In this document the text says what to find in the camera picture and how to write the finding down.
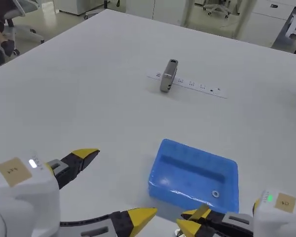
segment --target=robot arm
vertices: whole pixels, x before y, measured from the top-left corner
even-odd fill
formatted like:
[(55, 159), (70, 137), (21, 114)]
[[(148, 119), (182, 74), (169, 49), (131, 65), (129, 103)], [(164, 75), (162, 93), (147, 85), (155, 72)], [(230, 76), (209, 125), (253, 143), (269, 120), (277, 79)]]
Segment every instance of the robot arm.
[(296, 198), (275, 190), (262, 193), (254, 216), (213, 211), (207, 205), (184, 212), (177, 220), (183, 237), (296, 237)]
[(134, 237), (157, 209), (137, 208), (90, 220), (60, 222), (59, 190), (99, 152), (76, 150), (47, 164), (36, 156), (1, 163), (0, 237)]

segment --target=blue plastic tray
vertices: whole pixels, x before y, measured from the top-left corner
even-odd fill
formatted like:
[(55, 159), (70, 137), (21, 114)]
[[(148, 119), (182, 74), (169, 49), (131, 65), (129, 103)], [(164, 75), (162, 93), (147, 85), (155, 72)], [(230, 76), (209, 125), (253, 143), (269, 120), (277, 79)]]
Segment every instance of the blue plastic tray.
[(218, 212), (239, 212), (237, 163), (175, 141), (162, 141), (148, 185), (150, 196), (184, 210), (206, 203)]

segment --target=white table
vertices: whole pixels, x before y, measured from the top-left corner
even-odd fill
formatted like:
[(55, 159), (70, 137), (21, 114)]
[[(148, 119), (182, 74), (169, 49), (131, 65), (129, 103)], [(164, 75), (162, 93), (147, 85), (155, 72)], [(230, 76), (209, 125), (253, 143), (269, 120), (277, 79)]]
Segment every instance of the white table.
[[(179, 86), (161, 94), (146, 73), (170, 58), (178, 75), (228, 99)], [(0, 162), (101, 149), (61, 190), (64, 221), (160, 206), (148, 175), (164, 138), (236, 161), (241, 212), (264, 188), (296, 195), (296, 55), (106, 10), (0, 67)], [(155, 217), (140, 236), (175, 228)]]

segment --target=gray floor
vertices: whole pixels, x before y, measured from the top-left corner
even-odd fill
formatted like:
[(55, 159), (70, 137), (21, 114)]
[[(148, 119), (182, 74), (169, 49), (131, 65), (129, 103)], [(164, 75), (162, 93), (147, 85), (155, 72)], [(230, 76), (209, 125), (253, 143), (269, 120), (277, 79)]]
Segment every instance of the gray floor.
[[(109, 4), (114, 10), (125, 12), (125, 0), (121, 0), (121, 7)], [(42, 0), (42, 7), (36, 12), (27, 14), (25, 17), (19, 17), (14, 20), (15, 24), (31, 24), (37, 33), (49, 40), (69, 28), (79, 24), (84, 19), (82, 16), (74, 16), (59, 12), (54, 9), (52, 0)], [(207, 12), (200, 6), (194, 6), (191, 11), (187, 27), (199, 31), (208, 32), (215, 35), (232, 38), (234, 31), (239, 24), (239, 17), (236, 14), (230, 15), (225, 19), (222, 13), (216, 12), (208, 16)], [(25, 53), (39, 45), (38, 42), (28, 41), (22, 36), (17, 36), (16, 45), (19, 51)], [(294, 52), (296, 41), (279, 36), (273, 48), (277, 50)]]

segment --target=white power strip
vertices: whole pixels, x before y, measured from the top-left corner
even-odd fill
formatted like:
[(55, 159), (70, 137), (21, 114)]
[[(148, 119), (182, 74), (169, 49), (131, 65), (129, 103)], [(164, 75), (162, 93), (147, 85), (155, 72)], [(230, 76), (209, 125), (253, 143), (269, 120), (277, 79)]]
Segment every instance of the white power strip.
[[(162, 73), (157, 72), (157, 73), (149, 73), (147, 75), (148, 78), (152, 78), (155, 80), (161, 80), (162, 78)], [(217, 97), (220, 98), (224, 98), (227, 99), (227, 97), (225, 96), (224, 92), (222, 91), (221, 88), (214, 88), (214, 87), (208, 87), (205, 86), (204, 84), (200, 84), (197, 82), (193, 82), (191, 80), (188, 79), (183, 79), (180, 78), (178, 76), (175, 77), (174, 81), (173, 81), (174, 85), (179, 85), (188, 89), (192, 89), (192, 90), (197, 90), (206, 94), (210, 94), (210, 95), (215, 95)]]

